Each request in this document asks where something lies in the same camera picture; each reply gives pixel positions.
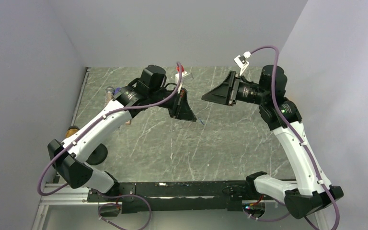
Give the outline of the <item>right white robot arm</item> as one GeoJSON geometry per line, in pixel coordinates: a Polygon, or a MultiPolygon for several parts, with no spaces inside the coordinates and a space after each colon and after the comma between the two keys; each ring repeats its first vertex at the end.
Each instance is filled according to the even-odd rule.
{"type": "Polygon", "coordinates": [[[268,195],[283,203],[291,216],[301,219],[328,207],[344,193],[321,170],[308,143],[302,117],[296,105],[285,96],[286,84],[284,70],[273,65],[263,67],[257,83],[230,71],[220,85],[202,96],[202,100],[228,106],[237,102],[259,106],[261,118],[286,153],[296,183],[256,172],[247,176],[245,193],[251,199],[268,195]]]}

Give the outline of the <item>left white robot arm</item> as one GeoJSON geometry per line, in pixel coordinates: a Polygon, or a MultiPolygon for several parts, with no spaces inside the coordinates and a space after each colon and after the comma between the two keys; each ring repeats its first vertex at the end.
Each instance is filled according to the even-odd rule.
{"type": "Polygon", "coordinates": [[[108,172],[100,171],[88,163],[88,158],[112,132],[151,107],[168,110],[173,119],[197,121],[191,110],[187,90],[181,82],[168,90],[166,71],[149,65],[139,78],[122,87],[104,109],[75,134],[63,141],[52,140],[47,148],[52,167],[71,188],[88,187],[100,191],[106,201],[113,201],[119,193],[118,181],[108,172]]]}

